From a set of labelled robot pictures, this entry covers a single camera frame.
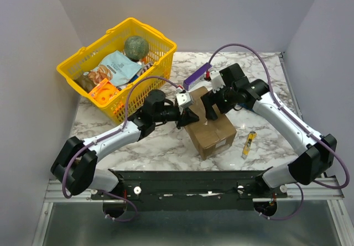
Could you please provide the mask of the brown cardboard express box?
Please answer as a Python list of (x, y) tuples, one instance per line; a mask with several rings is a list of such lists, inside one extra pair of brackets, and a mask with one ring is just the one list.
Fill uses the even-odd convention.
[(201, 96), (207, 94), (206, 87), (199, 87), (190, 94), (194, 99), (190, 109), (199, 116), (199, 121), (187, 125), (185, 130), (201, 158), (206, 160), (231, 147), (237, 131), (227, 116), (221, 114), (218, 109), (215, 109), (217, 113), (215, 121), (206, 119), (201, 100)]

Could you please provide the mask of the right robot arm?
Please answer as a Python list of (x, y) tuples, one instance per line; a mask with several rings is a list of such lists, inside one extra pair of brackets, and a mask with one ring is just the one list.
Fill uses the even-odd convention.
[(201, 98), (208, 120), (217, 119), (217, 109), (227, 113), (240, 105), (265, 118), (298, 155), (293, 161), (271, 167), (256, 177), (254, 190), (258, 196), (267, 197), (284, 184), (308, 185), (332, 165), (337, 140), (305, 124), (271, 94), (266, 82), (261, 79), (250, 82), (239, 64), (211, 71), (209, 77), (212, 89)]

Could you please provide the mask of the yellow utility knife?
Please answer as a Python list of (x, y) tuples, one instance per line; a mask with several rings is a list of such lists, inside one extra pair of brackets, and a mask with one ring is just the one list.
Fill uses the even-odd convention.
[(243, 159), (246, 159), (248, 154), (249, 154), (249, 151), (251, 149), (251, 144), (252, 142), (254, 141), (255, 137), (257, 136), (257, 133), (255, 131), (251, 131), (248, 136), (247, 136), (247, 139), (246, 139), (246, 142), (244, 144), (244, 147), (243, 147), (243, 150), (242, 150), (242, 158)]

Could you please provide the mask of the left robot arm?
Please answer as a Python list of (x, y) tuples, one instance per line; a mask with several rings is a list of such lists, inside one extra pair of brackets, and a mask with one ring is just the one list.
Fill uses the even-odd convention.
[(111, 199), (119, 198), (123, 186), (118, 176), (109, 170), (97, 169), (97, 164), (112, 152), (151, 134), (160, 124), (175, 123), (177, 128), (199, 121), (190, 106), (193, 99), (186, 91), (171, 101), (161, 90), (152, 90), (143, 105), (121, 125), (84, 140), (69, 138), (51, 166), (51, 173), (62, 183), (65, 197), (76, 196), (87, 189), (102, 190)]

